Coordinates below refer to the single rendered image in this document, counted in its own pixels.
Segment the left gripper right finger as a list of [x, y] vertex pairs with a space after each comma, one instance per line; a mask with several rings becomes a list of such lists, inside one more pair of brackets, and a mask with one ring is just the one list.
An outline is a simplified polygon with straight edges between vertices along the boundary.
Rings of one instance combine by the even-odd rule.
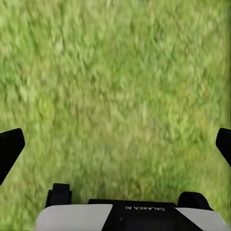
[[216, 146], [229, 166], [231, 166], [231, 130], [219, 128]]

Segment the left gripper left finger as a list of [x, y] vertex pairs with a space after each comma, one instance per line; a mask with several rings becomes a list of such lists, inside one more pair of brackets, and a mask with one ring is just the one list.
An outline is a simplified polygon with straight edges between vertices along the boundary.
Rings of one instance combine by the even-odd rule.
[[0, 186], [25, 146], [20, 128], [0, 133]]

